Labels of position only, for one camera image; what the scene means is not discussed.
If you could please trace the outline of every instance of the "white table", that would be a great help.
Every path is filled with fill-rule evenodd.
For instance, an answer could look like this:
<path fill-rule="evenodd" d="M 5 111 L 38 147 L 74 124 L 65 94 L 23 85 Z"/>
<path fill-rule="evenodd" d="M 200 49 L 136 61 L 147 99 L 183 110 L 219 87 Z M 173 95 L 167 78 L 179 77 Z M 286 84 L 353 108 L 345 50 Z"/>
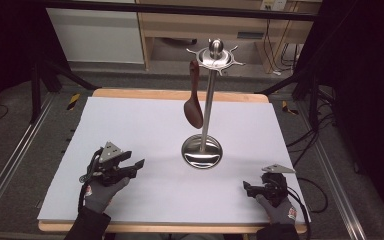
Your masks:
<path fill-rule="evenodd" d="M 201 131 L 189 125 L 183 104 L 189 92 L 100 89 L 90 97 L 79 126 L 49 187 L 38 216 L 43 231 L 68 231 L 77 216 L 79 177 L 94 152 L 111 141 L 132 157 L 145 158 L 137 177 L 107 208 L 108 232 L 255 233 L 268 224 L 264 209 L 246 196 L 242 181 L 261 185 L 262 167 L 291 161 L 267 97 L 214 95 L 209 135 L 223 147 L 212 169 L 189 166 L 181 146 Z M 284 174 L 303 201 L 295 174 Z M 306 231 L 298 203 L 296 228 Z"/>

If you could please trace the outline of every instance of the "silver knob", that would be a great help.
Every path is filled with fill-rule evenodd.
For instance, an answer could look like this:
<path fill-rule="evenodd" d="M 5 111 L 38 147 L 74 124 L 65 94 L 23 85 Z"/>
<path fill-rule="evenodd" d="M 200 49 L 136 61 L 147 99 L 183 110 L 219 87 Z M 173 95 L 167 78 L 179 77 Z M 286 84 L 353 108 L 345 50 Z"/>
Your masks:
<path fill-rule="evenodd" d="M 214 60 L 219 60 L 223 56 L 223 42 L 220 39 L 210 40 L 210 57 Z"/>

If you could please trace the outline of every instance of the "wall outlet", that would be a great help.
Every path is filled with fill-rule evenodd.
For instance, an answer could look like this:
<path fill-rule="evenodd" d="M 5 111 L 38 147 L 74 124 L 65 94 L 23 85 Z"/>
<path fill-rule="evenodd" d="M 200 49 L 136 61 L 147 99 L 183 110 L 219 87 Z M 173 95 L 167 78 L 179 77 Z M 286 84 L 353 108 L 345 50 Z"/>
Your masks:
<path fill-rule="evenodd" d="M 286 0 L 275 0 L 272 5 L 272 11 L 283 11 L 285 9 Z"/>
<path fill-rule="evenodd" d="M 265 11 L 283 11 L 286 5 L 286 0 L 263 0 L 260 10 Z"/>
<path fill-rule="evenodd" d="M 260 10 L 271 11 L 275 0 L 263 0 Z"/>

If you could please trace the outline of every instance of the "glove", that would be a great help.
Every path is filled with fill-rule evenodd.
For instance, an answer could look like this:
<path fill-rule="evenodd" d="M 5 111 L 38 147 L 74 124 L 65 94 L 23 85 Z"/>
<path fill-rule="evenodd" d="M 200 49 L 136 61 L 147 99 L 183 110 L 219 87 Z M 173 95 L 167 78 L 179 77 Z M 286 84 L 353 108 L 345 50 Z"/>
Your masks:
<path fill-rule="evenodd" d="M 295 225 L 297 210 L 292 206 L 287 197 L 282 200 L 277 208 L 273 207 L 262 194 L 255 196 L 255 199 L 266 210 L 271 224 L 280 223 Z"/>
<path fill-rule="evenodd" d="M 110 204 L 114 195 L 129 184 L 130 179 L 125 177 L 118 183 L 105 187 L 97 181 L 92 181 L 86 189 L 85 207 L 97 212 L 103 213 Z"/>

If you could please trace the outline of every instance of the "white tabletop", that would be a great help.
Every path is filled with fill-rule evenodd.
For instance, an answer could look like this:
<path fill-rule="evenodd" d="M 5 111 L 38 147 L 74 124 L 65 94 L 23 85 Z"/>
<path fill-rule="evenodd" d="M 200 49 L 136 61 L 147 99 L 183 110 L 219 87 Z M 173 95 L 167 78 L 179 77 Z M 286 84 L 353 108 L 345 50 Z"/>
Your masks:
<path fill-rule="evenodd" d="M 213 102 L 208 133 L 222 145 L 223 158 L 214 168 L 198 170 L 181 156 L 183 142 L 201 133 L 189 125 L 183 104 L 179 100 L 89 98 L 38 219 L 75 220 L 78 179 L 86 173 L 94 152 L 111 141 L 133 152 L 120 166 L 145 159 L 137 177 L 107 208 L 113 223 L 267 223 L 267 214 L 255 199 L 247 197 L 242 181 L 261 186 L 262 167 L 292 168 L 273 106 Z M 304 203 L 295 174 L 284 175 Z M 298 210 L 297 224 L 304 223 L 299 204 L 290 200 Z"/>

